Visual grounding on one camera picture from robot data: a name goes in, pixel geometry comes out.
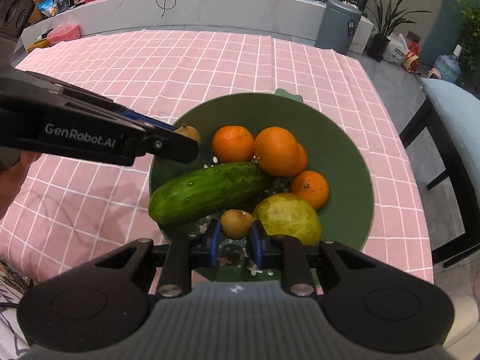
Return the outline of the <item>person's left hand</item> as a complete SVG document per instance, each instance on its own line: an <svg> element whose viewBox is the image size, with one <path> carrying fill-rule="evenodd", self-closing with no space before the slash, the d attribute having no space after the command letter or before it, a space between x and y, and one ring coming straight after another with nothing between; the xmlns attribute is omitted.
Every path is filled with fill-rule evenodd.
<svg viewBox="0 0 480 360"><path fill-rule="evenodd" d="M0 176L0 219L8 211L29 173L30 166L34 164L41 154L30 151L22 151L17 163L9 170L1 171Z"/></svg>

